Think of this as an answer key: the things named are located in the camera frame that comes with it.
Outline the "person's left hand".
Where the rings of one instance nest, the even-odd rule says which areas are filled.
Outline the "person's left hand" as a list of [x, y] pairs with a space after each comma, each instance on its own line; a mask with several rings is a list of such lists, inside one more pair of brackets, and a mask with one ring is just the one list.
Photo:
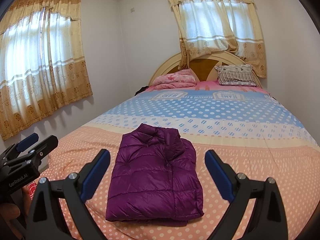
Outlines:
[[[23, 196], [23, 207], [24, 207], [24, 216], [25, 220], [28, 219], [30, 205], [31, 205], [31, 197], [29, 194], [29, 187], [24, 186], [21, 188], [22, 190], [22, 196]], [[15, 234], [15, 236], [18, 239], [23, 239], [23, 236], [21, 232], [14, 226], [14, 224], [11, 223], [12, 220], [16, 219], [20, 215], [19, 207], [12, 203], [7, 204], [1, 204], [1, 215], [4, 218], [5, 222], [9, 226], [12, 233]]]

